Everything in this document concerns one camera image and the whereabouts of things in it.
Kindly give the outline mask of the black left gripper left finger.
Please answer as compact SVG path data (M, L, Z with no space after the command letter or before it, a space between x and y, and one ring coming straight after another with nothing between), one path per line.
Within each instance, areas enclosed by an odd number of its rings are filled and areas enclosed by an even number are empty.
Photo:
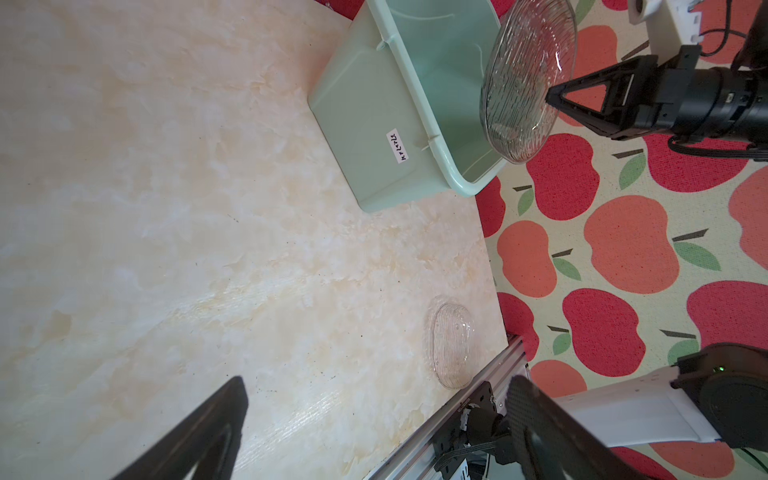
M243 378L234 376L116 477L229 479L247 409Z

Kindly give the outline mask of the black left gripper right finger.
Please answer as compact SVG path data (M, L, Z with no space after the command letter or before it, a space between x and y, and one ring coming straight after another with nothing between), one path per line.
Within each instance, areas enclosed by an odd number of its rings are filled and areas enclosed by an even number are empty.
M527 479L642 479L524 376L511 378L506 420Z

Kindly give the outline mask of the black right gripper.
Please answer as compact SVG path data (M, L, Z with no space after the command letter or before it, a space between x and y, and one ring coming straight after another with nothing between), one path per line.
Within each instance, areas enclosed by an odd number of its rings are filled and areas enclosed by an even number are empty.
M699 46L681 47L646 83L645 57L637 56L555 85L545 101L565 120L616 141L665 132L681 140L765 144L767 57L743 69L698 69L700 53ZM605 88L599 108L572 99L576 92L598 87Z

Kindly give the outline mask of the grey glass plate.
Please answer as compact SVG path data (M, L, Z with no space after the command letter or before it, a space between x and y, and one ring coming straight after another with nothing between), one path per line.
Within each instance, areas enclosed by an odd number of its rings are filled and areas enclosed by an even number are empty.
M558 111L546 102L571 79L577 25L568 1L517 1L501 18L484 75L480 120L492 149L525 164L546 143Z

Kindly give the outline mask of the clear glass plate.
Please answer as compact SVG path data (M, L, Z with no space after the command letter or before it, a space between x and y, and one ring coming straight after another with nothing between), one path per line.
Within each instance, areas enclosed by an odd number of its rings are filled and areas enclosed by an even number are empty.
M428 366L446 389L466 387L475 375L475 319L470 310L448 296L433 298L424 320Z

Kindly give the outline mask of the mint green plastic bin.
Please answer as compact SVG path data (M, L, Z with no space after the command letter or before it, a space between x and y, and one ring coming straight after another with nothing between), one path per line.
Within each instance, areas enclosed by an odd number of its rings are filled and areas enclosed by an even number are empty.
M504 167L480 120L499 30L488 0L361 6L308 102L363 211L447 190L472 197ZM402 164L386 138L393 129L409 155Z

